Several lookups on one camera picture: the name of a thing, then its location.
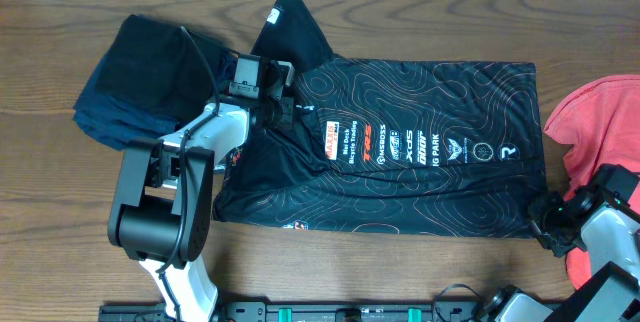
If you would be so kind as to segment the black jersey with orange contour lines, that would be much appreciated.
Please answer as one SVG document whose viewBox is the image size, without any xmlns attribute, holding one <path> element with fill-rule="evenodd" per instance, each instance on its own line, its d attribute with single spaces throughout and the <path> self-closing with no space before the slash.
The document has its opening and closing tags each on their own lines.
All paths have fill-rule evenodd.
<svg viewBox="0 0 640 322">
<path fill-rule="evenodd" d="M 227 158 L 220 222 L 527 238 L 547 190 L 530 62 L 336 54 L 302 0 L 276 0 L 253 53 L 291 62 L 292 127 Z"/>
</svg>

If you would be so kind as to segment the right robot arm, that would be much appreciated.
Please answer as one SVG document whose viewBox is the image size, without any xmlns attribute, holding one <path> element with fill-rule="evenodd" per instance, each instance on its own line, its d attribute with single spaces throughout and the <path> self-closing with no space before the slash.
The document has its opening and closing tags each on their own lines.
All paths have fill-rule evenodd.
<svg viewBox="0 0 640 322">
<path fill-rule="evenodd" d="M 513 289 L 479 308 L 474 321 L 617 321 L 639 297 L 639 215 L 602 191 L 601 205 L 581 226 L 593 276 L 556 308 Z"/>
</svg>

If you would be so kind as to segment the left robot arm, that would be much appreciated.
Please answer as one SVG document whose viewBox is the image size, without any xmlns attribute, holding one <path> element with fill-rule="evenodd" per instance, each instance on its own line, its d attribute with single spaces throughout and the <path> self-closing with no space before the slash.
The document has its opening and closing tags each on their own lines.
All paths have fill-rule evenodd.
<svg viewBox="0 0 640 322">
<path fill-rule="evenodd" d="M 122 312 L 119 320 L 217 320 L 219 293 L 201 255 L 213 209 L 214 168 L 246 142 L 252 128 L 290 126 L 294 108 L 290 97 L 224 97 L 176 132 L 129 143 L 107 236 L 152 276 L 164 302 L 148 312 Z"/>
</svg>

